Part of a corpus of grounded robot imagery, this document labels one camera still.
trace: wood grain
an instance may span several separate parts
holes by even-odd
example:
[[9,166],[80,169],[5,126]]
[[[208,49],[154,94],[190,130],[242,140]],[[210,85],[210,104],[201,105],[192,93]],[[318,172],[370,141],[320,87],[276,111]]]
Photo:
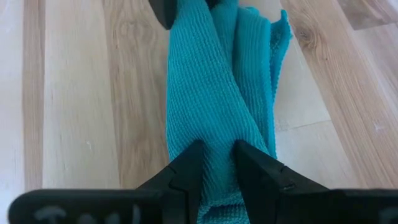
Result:
[[397,120],[333,1],[282,0],[340,141],[363,187],[397,187]]
[[338,0],[353,29],[398,22],[396,0]]
[[102,3],[45,11],[43,187],[118,188]]
[[22,120],[23,1],[0,0],[0,223],[25,190]]
[[24,1],[22,111],[26,190],[42,187],[45,1]]
[[278,158],[293,170],[329,188],[360,184],[331,121],[276,134]]
[[398,25],[388,24],[355,32],[358,42],[375,69],[380,84],[396,118],[398,117]]
[[145,0],[103,1],[121,187],[135,188],[169,162],[165,75],[169,34]]

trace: clamp jaw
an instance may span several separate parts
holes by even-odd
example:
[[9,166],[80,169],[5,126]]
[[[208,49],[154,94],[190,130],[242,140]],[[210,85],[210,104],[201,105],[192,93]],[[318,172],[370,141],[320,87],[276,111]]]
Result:
[[[205,143],[193,142],[136,190],[36,190],[18,197],[10,224],[197,222]],[[398,190],[329,190],[244,141],[233,146],[252,224],[397,223]]]

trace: black plastic tool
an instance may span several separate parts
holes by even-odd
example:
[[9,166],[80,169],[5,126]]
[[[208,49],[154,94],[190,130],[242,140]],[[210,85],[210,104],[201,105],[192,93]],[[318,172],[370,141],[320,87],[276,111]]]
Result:
[[[177,15],[177,1],[180,0],[149,0],[149,4],[154,11],[157,20],[162,26],[169,30],[172,28]],[[206,0],[210,9],[218,4],[219,0]]]
[[[195,141],[136,190],[26,193],[12,203],[10,224],[194,224],[204,148]],[[244,141],[232,151],[252,224],[398,223],[398,190],[329,190]]]

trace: teal towel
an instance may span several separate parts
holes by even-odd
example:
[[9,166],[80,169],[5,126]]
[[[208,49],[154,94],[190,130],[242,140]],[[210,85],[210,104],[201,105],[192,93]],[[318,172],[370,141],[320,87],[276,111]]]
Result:
[[243,139],[276,157],[273,106],[291,38],[286,12],[271,24],[237,0],[212,10],[205,0],[178,0],[177,11],[167,68],[170,158],[203,140],[198,223],[249,223],[231,148]]

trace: towel fold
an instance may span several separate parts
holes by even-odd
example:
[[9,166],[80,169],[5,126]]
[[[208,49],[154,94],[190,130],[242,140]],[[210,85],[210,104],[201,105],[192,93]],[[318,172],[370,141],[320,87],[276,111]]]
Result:
[[212,10],[205,0],[178,0],[177,12],[167,68],[170,159],[203,140],[198,223],[249,223],[231,149],[243,139],[276,157],[274,99],[291,38],[286,12],[273,24],[237,0]]

